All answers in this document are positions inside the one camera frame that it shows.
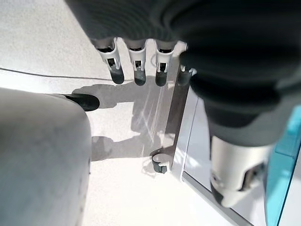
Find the left robot hand dark palm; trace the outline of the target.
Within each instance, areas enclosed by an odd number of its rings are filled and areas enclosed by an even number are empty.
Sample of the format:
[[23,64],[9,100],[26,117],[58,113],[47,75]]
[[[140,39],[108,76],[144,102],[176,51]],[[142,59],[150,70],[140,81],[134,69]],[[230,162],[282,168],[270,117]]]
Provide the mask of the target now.
[[271,149],[301,102],[298,0],[69,0],[98,48],[105,39],[183,41],[180,61],[204,102],[211,189],[223,207],[256,187]]

